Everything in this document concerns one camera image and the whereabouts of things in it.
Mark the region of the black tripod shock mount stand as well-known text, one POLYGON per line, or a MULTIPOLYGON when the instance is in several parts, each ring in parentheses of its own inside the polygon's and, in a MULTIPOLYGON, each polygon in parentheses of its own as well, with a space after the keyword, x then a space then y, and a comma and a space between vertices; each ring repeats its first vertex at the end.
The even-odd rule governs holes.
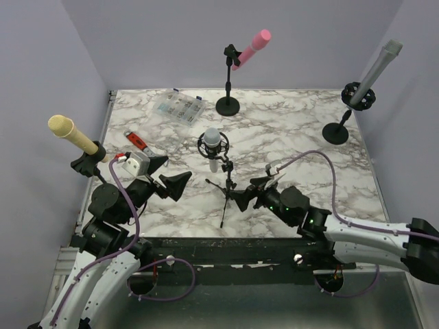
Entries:
MULTIPOLYGON (((220 228, 223 228, 225 214, 226 214, 226 208, 227 208, 228 202, 231 200, 230 192, 236 188, 237 184, 234 183, 232 178, 231 178, 231 174, 234 170, 234 163, 228 157, 228 153, 230 150, 230 141, 229 141, 228 137, 223 132, 220 132, 220 135, 221 135, 221 142, 220 142, 220 146, 218 147, 219 152, 218 152, 218 155, 215 157, 215 159, 218 161, 218 168, 221 168, 222 171, 226 174, 225 187, 222 187, 219 184, 213 183, 212 181, 210 181, 207 178, 205 179, 205 182, 207 184, 213 185, 214 187, 218 188, 224 194, 225 202, 224 202, 224 207, 223 207, 222 219, 221 219, 221 222, 219 225, 220 228)), ((205 158, 209 161, 209 155, 207 154, 207 147, 204 144, 203 136, 204 136, 204 133, 201 134, 198 138, 197 151, 203 158, 205 158)))

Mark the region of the white grey-head microphone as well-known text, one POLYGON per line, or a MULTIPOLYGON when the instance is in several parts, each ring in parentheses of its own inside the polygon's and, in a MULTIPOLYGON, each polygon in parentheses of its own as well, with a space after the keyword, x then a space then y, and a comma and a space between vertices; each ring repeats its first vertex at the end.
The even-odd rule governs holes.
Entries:
POLYGON ((218 147, 220 146, 221 135, 216 128, 210 127, 204 133, 203 141, 207 147, 207 154, 209 155, 209 168, 212 173, 217 173, 218 161, 215 157, 219 152, 218 147))

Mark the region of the black clip stand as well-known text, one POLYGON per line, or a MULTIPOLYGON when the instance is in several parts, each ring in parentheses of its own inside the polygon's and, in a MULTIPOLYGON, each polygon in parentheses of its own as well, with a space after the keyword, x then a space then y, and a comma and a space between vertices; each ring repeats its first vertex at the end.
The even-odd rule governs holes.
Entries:
POLYGON ((106 150, 99 141, 93 141, 93 143, 97 146, 97 152, 93 155, 89 155, 84 151, 77 160, 71 162, 71 168, 87 178, 95 176, 105 184, 106 181, 97 168, 97 164, 108 159, 106 150))

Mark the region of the beige microphone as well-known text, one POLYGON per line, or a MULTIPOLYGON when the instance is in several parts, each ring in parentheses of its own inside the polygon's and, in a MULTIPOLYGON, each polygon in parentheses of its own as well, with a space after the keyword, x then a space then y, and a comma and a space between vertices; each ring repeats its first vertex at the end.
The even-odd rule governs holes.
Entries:
POLYGON ((69 141, 90 156, 98 153, 97 144, 77 129, 72 119, 56 114, 48 120, 47 124, 54 136, 69 141))

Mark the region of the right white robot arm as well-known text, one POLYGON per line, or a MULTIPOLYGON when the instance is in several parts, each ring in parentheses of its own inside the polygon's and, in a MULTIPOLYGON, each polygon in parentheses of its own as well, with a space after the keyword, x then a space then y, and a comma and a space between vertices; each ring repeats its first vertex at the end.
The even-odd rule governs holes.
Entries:
POLYGON ((334 211, 316 208, 295 186, 278 191, 271 177, 253 178, 244 190, 231 190, 230 198, 240 211, 250 201, 255 208, 273 212, 299 235, 326 241, 316 250, 316 262, 323 268, 337 263, 371 263, 407 271, 426 283, 438 283, 438 230, 428 221, 413 218, 410 223, 360 222, 337 217, 334 211))

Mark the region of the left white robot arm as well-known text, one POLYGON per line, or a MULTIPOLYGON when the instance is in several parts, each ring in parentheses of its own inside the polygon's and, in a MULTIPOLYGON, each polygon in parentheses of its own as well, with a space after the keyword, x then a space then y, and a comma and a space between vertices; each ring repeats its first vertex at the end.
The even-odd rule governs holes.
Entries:
POLYGON ((49 312, 31 328, 91 328, 134 272, 156 265, 152 243, 139 235, 138 209, 153 195, 178 201, 192 176, 186 171, 154 180, 151 175, 167 159, 119 154, 109 162, 114 183, 103 180, 93 191, 92 219, 72 238, 78 249, 72 270, 49 312))

